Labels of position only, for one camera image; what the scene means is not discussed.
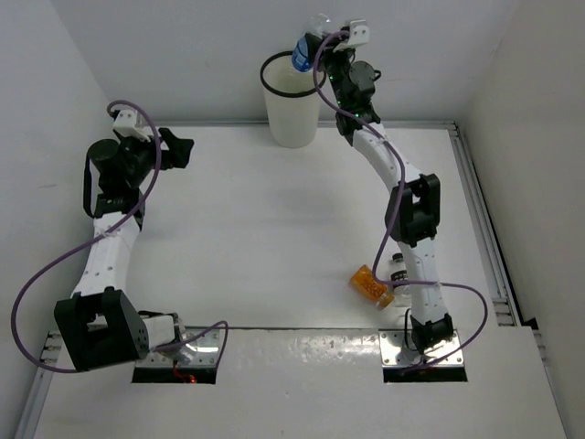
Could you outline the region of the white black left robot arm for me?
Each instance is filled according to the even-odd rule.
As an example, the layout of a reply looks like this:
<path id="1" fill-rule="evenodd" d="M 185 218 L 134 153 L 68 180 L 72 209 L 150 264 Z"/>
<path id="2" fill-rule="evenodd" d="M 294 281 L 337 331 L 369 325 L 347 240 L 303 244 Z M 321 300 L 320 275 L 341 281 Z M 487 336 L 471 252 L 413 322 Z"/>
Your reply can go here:
<path id="1" fill-rule="evenodd" d="M 77 371 L 89 371 L 145 359 L 155 348 L 178 339 L 175 313 L 139 313 L 125 293 L 132 248 L 143 228 L 137 205 L 140 186 L 154 169 L 184 168 L 194 146 L 170 129 L 154 139 L 116 135 L 90 146 L 86 154 L 84 208 L 93 218 L 97 242 L 70 298 L 60 300 L 54 317 Z"/>

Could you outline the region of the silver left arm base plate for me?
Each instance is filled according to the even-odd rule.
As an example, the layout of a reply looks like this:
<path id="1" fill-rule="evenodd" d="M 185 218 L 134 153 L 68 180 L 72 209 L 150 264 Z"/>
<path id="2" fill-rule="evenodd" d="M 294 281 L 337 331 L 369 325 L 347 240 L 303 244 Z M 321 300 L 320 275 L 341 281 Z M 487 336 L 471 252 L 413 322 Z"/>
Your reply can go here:
<path id="1" fill-rule="evenodd" d="M 171 353 L 151 352 L 135 362 L 140 369 L 171 369 L 174 364 L 182 369 L 211 369 L 218 365 L 225 329 L 214 328 L 204 336 Z"/>

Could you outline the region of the orange label plastic bottle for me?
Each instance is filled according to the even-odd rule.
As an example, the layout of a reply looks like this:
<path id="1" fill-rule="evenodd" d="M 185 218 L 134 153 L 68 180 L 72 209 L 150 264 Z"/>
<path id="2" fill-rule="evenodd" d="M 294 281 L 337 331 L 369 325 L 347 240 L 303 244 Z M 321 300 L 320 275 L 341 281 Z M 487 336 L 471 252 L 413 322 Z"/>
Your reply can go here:
<path id="1" fill-rule="evenodd" d="M 384 309 L 394 301 L 393 291 L 385 284 L 379 283 L 367 265 L 362 265 L 353 274 L 349 281 L 352 288 L 375 304 Z"/>

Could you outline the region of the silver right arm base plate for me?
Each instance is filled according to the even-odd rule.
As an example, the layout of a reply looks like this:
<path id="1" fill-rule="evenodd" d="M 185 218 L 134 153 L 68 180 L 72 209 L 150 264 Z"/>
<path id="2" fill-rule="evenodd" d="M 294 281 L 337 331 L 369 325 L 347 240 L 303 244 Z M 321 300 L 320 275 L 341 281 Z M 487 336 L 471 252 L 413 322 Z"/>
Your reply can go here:
<path id="1" fill-rule="evenodd" d="M 410 330 L 407 331 L 407 336 L 408 340 L 405 340 L 403 329 L 378 332 L 380 357 L 384 369 L 405 369 L 428 364 L 438 358 L 443 358 L 443 360 L 433 364 L 435 368 L 462 368 L 464 366 L 457 331 L 453 333 L 451 338 L 426 348 L 422 354 L 415 349 Z"/>

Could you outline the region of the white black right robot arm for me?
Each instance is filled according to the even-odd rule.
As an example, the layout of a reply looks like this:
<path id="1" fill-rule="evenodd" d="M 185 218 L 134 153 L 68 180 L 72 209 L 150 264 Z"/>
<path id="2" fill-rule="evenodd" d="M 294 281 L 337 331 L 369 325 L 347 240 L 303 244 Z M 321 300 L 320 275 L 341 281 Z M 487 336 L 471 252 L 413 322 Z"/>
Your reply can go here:
<path id="1" fill-rule="evenodd" d="M 372 97 L 378 72 L 353 61 L 344 30 L 327 37 L 309 37 L 313 66 L 332 85 L 339 133 L 374 167 L 389 192 L 387 235 L 403 255 L 411 298 L 411 337 L 419 352 L 450 338 L 452 318 L 442 299 L 434 259 L 434 238 L 440 223 L 441 183 L 413 166 L 386 135 Z"/>

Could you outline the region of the clear bottle black label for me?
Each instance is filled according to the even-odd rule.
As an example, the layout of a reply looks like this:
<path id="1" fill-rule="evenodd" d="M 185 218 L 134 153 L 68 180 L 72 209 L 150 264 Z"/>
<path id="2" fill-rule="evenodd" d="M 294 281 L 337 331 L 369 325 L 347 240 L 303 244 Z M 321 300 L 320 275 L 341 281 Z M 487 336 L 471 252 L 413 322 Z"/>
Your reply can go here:
<path id="1" fill-rule="evenodd" d="M 408 272 L 401 252 L 396 252 L 391 256 L 388 263 L 388 277 L 392 283 L 399 283 L 408 280 Z M 392 287 L 392 294 L 394 295 L 394 300 L 392 302 L 394 306 L 405 308 L 410 307 L 411 297 L 407 285 L 394 285 Z"/>

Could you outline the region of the blue label plastic bottle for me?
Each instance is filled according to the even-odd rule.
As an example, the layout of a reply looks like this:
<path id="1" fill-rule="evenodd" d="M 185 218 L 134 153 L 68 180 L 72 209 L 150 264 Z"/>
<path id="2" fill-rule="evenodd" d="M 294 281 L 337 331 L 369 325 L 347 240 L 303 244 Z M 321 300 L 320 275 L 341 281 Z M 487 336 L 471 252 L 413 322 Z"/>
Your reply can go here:
<path id="1" fill-rule="evenodd" d="M 292 66 L 297 71 L 305 73 L 313 67 L 316 51 L 329 34 L 331 24 L 332 22 L 327 15 L 317 14 L 304 25 L 302 35 L 291 55 Z"/>

